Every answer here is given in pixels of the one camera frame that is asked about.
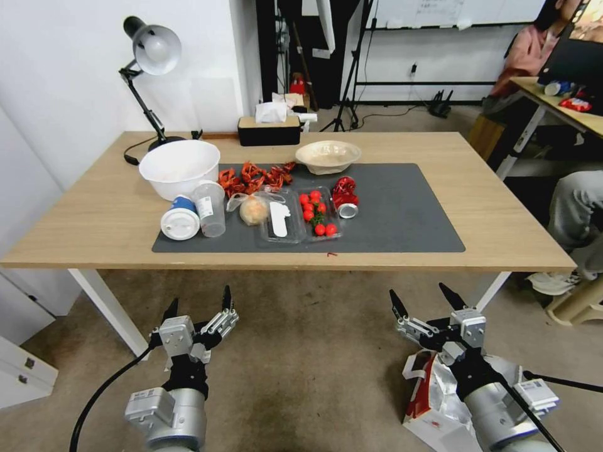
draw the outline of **desk lamp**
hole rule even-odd
[[[146,72],[151,75],[163,75],[176,67],[182,52],[182,46],[176,33],[160,25],[147,25],[137,17],[130,16],[124,20],[124,31],[132,39],[134,60],[119,73],[128,88],[143,109],[144,115],[157,132],[157,140],[149,146],[149,151],[171,141],[183,140],[178,136],[165,136],[163,124],[152,110],[144,104],[142,98],[134,88],[134,78]],[[132,67],[138,64],[139,70]]]

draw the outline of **white cabinet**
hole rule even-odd
[[[0,256],[62,192],[0,106]],[[20,344],[66,315],[80,292],[66,270],[0,268],[0,336]]]
[[[49,396],[58,371],[0,336],[0,409]]]

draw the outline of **plastic tray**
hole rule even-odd
[[[325,186],[316,186],[316,187],[304,188],[303,190],[300,190],[299,193],[300,193],[300,195],[302,193],[309,195],[312,190],[318,190],[320,192],[321,201],[324,202],[324,204],[327,206],[327,211],[325,212],[325,226],[330,223],[333,223],[337,227],[337,233],[331,235],[330,237],[327,237],[326,235],[314,234],[314,227],[312,226],[312,224],[306,223],[303,220],[303,217],[302,217],[303,213],[300,212],[300,218],[302,220],[301,224],[303,226],[303,229],[305,231],[305,236],[306,236],[304,241],[305,242],[321,242],[323,240],[333,240],[333,239],[337,239],[338,237],[341,237],[342,234],[341,234],[341,224],[339,223],[339,214],[337,213],[337,210],[335,209],[335,203],[333,202],[333,198],[331,197],[330,190]]]
[[[287,236],[277,237],[274,234],[272,228],[272,219],[268,215],[268,219],[260,224],[260,235],[262,239],[268,242],[276,243],[287,243],[287,244],[298,244],[306,238],[306,230],[303,224],[302,207],[300,206],[299,195],[296,191],[290,188],[281,188],[279,190],[271,189],[266,187],[265,191],[274,193],[274,202],[281,202],[285,204],[291,213],[290,217],[285,217],[285,224],[287,226]]]

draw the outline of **lamp shade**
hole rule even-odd
[[[124,31],[132,39],[134,58],[142,71],[163,75],[176,67],[182,45],[172,30],[130,16],[124,21]]]

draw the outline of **wooden table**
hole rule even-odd
[[[466,246],[461,253],[154,253],[151,246],[169,204],[122,158],[149,132],[125,132],[64,194],[0,264],[67,268],[134,353],[146,342],[96,269],[467,270],[496,272],[484,286],[482,309],[511,271],[575,268],[542,226],[457,133],[310,133],[301,145],[345,139],[362,149],[361,163],[416,163]],[[242,148],[212,141],[222,163],[292,160],[299,146]],[[143,146],[139,156],[145,152]]]
[[[538,127],[538,124],[547,112],[559,118],[566,124],[578,129],[580,132],[589,131],[603,137],[603,117],[560,107],[559,102],[561,102],[561,98],[557,96],[547,96],[544,93],[544,88],[541,85],[538,85],[537,81],[538,77],[511,78],[511,82],[519,87],[520,92],[524,96],[538,104],[538,108],[513,146],[513,150],[515,151],[514,154],[508,155],[498,167],[496,174],[500,179],[505,179],[505,177],[507,177],[511,168],[515,165],[518,155],[521,154],[530,140],[530,137]]]

